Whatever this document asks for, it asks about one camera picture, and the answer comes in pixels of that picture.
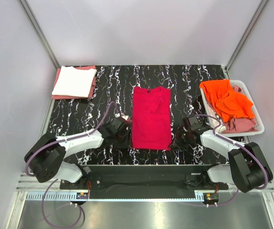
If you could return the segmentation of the crimson red t-shirt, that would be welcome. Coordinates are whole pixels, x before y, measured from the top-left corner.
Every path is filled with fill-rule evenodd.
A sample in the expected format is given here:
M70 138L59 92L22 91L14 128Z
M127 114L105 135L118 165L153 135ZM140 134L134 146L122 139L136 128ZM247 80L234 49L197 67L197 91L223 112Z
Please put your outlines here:
M132 146L168 150L172 142L171 90L135 87L132 99Z

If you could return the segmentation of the orange t-shirt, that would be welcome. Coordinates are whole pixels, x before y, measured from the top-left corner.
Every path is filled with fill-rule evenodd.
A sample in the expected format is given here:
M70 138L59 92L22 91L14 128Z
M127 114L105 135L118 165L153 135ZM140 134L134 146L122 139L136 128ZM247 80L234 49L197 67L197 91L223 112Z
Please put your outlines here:
M205 81L200 83L200 88L223 122L229 122L233 118L255 117L253 103L244 94L236 92L230 85L230 80Z

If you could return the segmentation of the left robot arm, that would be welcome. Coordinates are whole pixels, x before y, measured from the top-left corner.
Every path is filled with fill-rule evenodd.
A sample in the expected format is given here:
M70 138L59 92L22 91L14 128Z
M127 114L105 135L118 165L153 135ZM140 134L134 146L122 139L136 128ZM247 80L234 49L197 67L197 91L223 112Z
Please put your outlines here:
M84 188L87 172L64 159L88 149L107 146L128 148L130 125L130 118L125 115L75 135L54 137L50 133L44 134L24 157L27 169L33 172L40 183L54 178L77 189Z

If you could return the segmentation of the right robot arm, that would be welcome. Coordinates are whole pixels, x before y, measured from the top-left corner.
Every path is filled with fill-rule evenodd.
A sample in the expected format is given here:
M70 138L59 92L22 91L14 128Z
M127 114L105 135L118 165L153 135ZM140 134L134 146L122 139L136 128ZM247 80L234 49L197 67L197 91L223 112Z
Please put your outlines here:
M216 127L202 125L197 118L198 115L191 115L183 119L169 148L186 151L193 143L200 144L228 160L227 165L214 165L203 172L201 185L211 189L217 183L232 184L243 193L265 189L273 180L273 173L260 146L228 138L218 133Z

